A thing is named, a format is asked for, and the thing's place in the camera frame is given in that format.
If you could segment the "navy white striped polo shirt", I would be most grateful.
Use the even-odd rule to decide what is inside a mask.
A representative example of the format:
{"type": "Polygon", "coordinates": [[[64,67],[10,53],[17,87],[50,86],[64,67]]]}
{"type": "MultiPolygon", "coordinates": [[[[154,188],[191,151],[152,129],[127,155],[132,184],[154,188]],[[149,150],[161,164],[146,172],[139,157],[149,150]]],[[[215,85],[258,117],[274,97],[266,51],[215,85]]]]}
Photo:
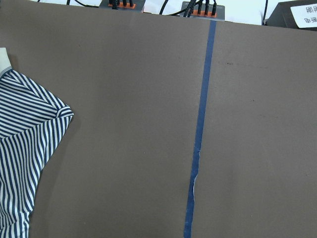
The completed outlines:
{"type": "Polygon", "coordinates": [[[26,238],[40,175],[73,117],[71,108],[14,70],[0,50],[0,235],[26,238]]]}

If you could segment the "orange black usb hub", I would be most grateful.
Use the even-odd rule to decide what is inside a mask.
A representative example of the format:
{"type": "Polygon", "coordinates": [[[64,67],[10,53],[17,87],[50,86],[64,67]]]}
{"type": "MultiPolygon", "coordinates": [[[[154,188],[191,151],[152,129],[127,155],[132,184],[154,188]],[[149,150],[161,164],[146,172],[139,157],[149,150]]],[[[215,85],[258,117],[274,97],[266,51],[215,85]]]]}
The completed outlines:
{"type": "Polygon", "coordinates": [[[217,4],[216,8],[214,8],[214,1],[211,0],[209,2],[208,10],[206,10],[206,5],[204,3],[200,4],[199,2],[199,0],[195,2],[196,5],[190,15],[191,18],[225,21],[225,6],[217,4]]]}
{"type": "Polygon", "coordinates": [[[143,12],[145,0],[103,0],[99,8],[113,9],[113,4],[116,2],[116,9],[122,11],[143,12]]]}

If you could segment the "black box with label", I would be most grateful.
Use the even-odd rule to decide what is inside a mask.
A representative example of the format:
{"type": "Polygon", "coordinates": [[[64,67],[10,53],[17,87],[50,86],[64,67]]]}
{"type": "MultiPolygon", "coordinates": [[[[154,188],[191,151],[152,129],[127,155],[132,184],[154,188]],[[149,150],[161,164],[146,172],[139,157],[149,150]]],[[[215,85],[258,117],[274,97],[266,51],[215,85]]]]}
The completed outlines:
{"type": "Polygon", "coordinates": [[[264,25],[317,31],[317,1],[279,1],[271,15],[264,18],[264,25]]]}

